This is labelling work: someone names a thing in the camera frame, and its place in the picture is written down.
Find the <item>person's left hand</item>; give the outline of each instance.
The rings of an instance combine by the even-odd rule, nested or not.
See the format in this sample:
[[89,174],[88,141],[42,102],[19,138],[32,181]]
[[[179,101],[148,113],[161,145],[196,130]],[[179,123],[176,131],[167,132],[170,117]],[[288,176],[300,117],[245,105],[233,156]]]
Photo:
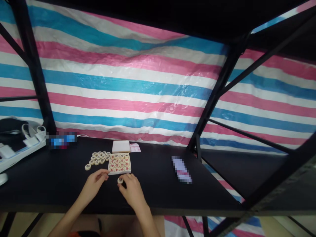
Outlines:
[[108,170],[99,169],[98,171],[89,175],[78,197],[78,200],[80,200],[83,205],[88,205],[92,201],[92,199],[94,199],[102,183],[108,180],[108,173]]

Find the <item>stack of pieces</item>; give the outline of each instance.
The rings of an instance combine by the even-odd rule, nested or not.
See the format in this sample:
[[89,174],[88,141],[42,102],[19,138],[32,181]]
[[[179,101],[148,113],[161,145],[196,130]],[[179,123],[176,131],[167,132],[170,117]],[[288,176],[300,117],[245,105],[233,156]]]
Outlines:
[[99,151],[92,153],[89,164],[85,165],[85,170],[90,170],[92,165],[104,164],[105,161],[110,159],[110,152]]

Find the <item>hand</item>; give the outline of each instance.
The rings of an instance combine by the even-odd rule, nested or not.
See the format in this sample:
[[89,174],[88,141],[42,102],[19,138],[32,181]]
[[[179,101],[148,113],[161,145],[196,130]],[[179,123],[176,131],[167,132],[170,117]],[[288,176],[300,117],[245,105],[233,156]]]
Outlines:
[[94,199],[102,183],[108,180],[108,173],[108,170],[99,169],[98,171],[89,175],[78,197],[78,200],[80,200],[83,205],[87,206],[92,201],[92,199]]
[[118,184],[120,192],[123,194],[127,203],[134,209],[135,213],[149,209],[141,188],[141,184],[133,174],[124,174],[120,178],[126,183],[126,188]]

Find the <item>pink stripe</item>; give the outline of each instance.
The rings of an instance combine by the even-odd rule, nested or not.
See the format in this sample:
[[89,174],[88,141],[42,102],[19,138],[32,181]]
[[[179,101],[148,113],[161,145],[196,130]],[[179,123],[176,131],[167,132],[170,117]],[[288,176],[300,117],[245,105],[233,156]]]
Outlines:
[[173,103],[149,103],[143,101],[128,101],[119,99],[95,99],[53,92],[49,92],[48,95],[50,102],[53,104],[61,104],[88,109],[138,111],[143,113],[163,112],[191,117],[200,117],[203,111],[203,108],[200,107]]
[[[180,216],[165,216],[165,220],[170,221],[181,228],[186,229],[184,221]],[[188,223],[192,231],[203,233],[203,224],[198,223],[194,218],[187,217]]]
[[234,190],[234,189],[232,188],[232,186],[230,186],[225,180],[218,180],[218,181],[221,183],[221,185],[222,185],[224,188],[229,189],[229,190]]
[[[23,49],[22,42],[20,39],[15,39],[17,44]],[[9,43],[0,35],[0,52],[17,54]]]
[[217,79],[221,66],[196,64],[190,61],[160,55],[137,55],[126,57],[111,53],[85,52],[57,42],[37,42],[40,57],[64,59],[84,64],[103,64],[142,68],[160,72],[176,73],[185,76],[200,76]]
[[[246,49],[246,51],[243,55],[240,56],[240,58],[249,58],[256,61],[263,54],[263,52]],[[293,76],[316,81],[316,67],[313,67],[312,65],[306,63],[301,63],[274,55],[266,62],[264,62],[262,65],[266,67],[281,69],[283,72]]]
[[316,0],[309,0],[308,2],[303,3],[302,5],[298,6],[296,11],[297,11],[297,13],[300,13],[300,12],[305,11],[313,6],[316,6]]
[[221,96],[220,100],[268,111],[316,118],[316,108],[307,108],[273,100],[261,99],[251,94],[228,91]]
[[151,27],[151,26],[145,26],[145,25],[141,25],[141,24],[137,24],[137,23],[133,23],[129,21],[119,20],[119,19],[108,17],[108,16],[102,16],[102,15],[97,15],[97,14],[88,13],[88,12],[85,12],[85,13],[98,17],[100,19],[110,21],[114,24],[128,28],[132,31],[135,31],[144,35],[148,35],[159,40],[171,40],[171,39],[176,39],[176,38],[185,36],[184,34],[172,32],[168,30],[162,30],[159,28]]
[[251,232],[247,232],[247,231],[243,231],[239,229],[234,229],[232,232],[237,237],[265,237],[264,235],[255,234],[255,233],[251,233]]
[[[233,135],[241,138],[247,138],[244,135],[241,135],[239,133],[236,133],[234,131],[231,131],[227,128],[223,128],[217,124],[207,124],[204,132],[212,132],[212,133],[217,133],[217,134],[223,134],[223,135]],[[253,135],[256,135],[258,137],[264,138],[268,141],[274,142],[274,143],[280,143],[280,144],[289,144],[289,145],[302,145],[306,139],[304,138],[288,138],[288,137],[281,137],[281,136],[274,136],[274,135],[269,135],[269,134],[263,134],[263,133],[254,133],[254,132],[249,132]]]
[[181,174],[181,175],[189,175],[189,173],[187,172],[182,172],[182,171],[177,171],[178,174]]
[[0,95],[1,97],[13,97],[13,96],[36,95],[36,93],[35,93],[35,90],[0,86]]
[[117,131],[95,131],[95,130],[86,130],[86,129],[62,129],[58,128],[60,132],[77,132],[78,134],[85,134],[89,137],[96,137],[96,138],[111,138],[111,139],[121,139],[121,140],[130,140],[130,141],[137,141],[142,139],[143,141],[156,141],[156,142],[168,142],[174,141],[180,144],[187,145],[189,144],[190,138],[181,137],[181,136],[164,136],[161,134],[148,134],[148,133],[122,133]]

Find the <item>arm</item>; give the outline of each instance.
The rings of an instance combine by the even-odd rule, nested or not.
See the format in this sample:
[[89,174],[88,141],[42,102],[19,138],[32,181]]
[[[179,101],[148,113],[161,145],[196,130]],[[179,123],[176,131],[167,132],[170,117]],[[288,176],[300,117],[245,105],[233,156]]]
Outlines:
[[57,223],[54,229],[50,232],[48,237],[66,237],[77,220],[78,216],[81,214],[83,209],[92,201],[92,199],[98,193],[102,183],[105,180],[108,180],[108,170],[100,169],[88,177],[85,185],[82,188],[82,191],[67,211],[64,217]]
[[135,211],[144,237],[160,237],[138,179],[133,174],[124,174],[120,178],[124,180],[127,188],[118,184],[119,190]]

